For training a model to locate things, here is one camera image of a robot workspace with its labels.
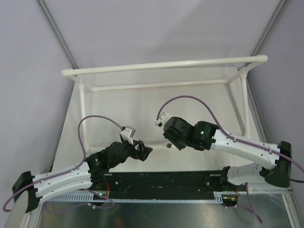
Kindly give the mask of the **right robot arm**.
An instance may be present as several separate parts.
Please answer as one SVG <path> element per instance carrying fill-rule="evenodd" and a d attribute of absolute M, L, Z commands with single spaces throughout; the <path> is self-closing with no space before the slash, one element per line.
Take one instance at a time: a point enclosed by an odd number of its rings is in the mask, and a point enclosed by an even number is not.
<path fill-rule="evenodd" d="M 223 168 L 219 179 L 222 189 L 231 190 L 246 182 L 260 182 L 288 188 L 291 174 L 291 144 L 256 142 L 225 132 L 219 126 L 199 121 L 191 125 L 179 117 L 165 114 L 158 123 L 163 127 L 163 136 L 178 150 L 191 147 L 197 151 L 226 152 L 251 161 L 249 165 Z"/>

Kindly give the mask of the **white PVC pipe frame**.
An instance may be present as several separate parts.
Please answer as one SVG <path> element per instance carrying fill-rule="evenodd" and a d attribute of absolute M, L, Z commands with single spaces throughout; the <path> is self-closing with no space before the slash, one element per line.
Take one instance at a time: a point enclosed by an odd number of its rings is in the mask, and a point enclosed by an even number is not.
<path fill-rule="evenodd" d="M 259 55 L 64 69 L 61 74 L 74 89 L 58 151 L 85 148 L 91 154 L 119 140 L 107 118 L 135 128 L 134 139 L 149 147 L 172 149 L 154 121 L 163 103 L 182 94 L 203 100 L 227 131 L 260 141 L 249 109 L 247 75 L 267 60 Z"/>

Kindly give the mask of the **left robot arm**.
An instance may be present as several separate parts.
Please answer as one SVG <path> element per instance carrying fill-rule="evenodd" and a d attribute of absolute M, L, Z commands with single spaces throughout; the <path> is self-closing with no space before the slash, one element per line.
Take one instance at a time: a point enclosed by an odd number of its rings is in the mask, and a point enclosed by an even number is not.
<path fill-rule="evenodd" d="M 40 203 L 58 195 L 75 190 L 99 190 L 106 183 L 105 174 L 110 169 L 124 163 L 128 158 L 145 161 L 153 151 L 142 141 L 133 144 L 127 141 L 114 142 L 100 152 L 86 157 L 80 164 L 63 170 L 33 175 L 24 172 L 12 187 L 11 200 L 17 201 L 20 195 L 28 192 L 27 212 L 33 211 Z"/>

